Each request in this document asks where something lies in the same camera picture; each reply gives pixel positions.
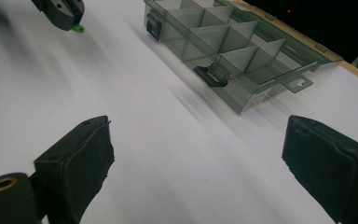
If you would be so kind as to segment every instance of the black cylinder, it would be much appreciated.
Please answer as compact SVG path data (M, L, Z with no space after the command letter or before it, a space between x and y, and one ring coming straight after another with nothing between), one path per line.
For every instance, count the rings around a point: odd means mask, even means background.
M34 193L26 174L0 176L0 224L36 224Z

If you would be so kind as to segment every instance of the dark background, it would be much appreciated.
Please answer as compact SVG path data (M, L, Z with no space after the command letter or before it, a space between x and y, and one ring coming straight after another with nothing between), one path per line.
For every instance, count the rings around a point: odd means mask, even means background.
M358 56L358 0L245 0L352 62Z

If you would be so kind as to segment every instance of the white surface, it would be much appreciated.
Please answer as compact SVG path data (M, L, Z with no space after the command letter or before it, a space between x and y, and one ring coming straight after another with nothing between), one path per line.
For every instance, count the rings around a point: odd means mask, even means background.
M54 28L30 1L0 29L0 175L79 122L112 120L116 162L82 223L333 223L281 159L286 122L317 119L358 141L358 78L314 85L235 115L144 27L141 0L86 2L86 33Z

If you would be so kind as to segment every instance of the wooden edge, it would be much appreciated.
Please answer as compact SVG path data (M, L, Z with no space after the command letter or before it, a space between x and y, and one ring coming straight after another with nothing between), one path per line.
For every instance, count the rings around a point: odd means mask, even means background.
M260 9L257 9L256 7L253 7L241 0L232 0L231 2L236 3L242 7L246 7L249 11L253 12L255 15L261 17L261 18L266 18L269 16L269 14L266 15L266 12L263 12ZM295 39L299 40L301 43L307 45L308 47L314 49L315 51L317 51L318 53L322 54L324 57L328 58L329 60L332 61L339 61L342 60L341 57L339 57L338 55L336 55L336 53L334 53L333 51L330 50L324 50L324 47L319 45L318 43L316 43L315 41L313 41L312 39L308 38L307 36L301 34L300 32L296 31L295 29L293 29L292 27L286 25L285 23L279 21L279 20L272 20L272 19L268 19L266 18L265 21L268 21L269 23L275 25L276 27L278 27L279 29L281 29L282 31L286 32L287 34L291 35L292 37L294 37ZM341 63L339 63L339 66L347 69L348 71L354 73L356 76L358 76L358 68L351 65L350 63L347 63L345 61L342 61Z

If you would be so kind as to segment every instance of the plastic organizer box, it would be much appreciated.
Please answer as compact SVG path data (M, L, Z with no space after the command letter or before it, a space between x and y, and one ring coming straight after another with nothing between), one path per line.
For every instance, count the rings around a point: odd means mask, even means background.
M304 90L312 85L305 72L342 60L225 0L145 0L145 26L239 114Z

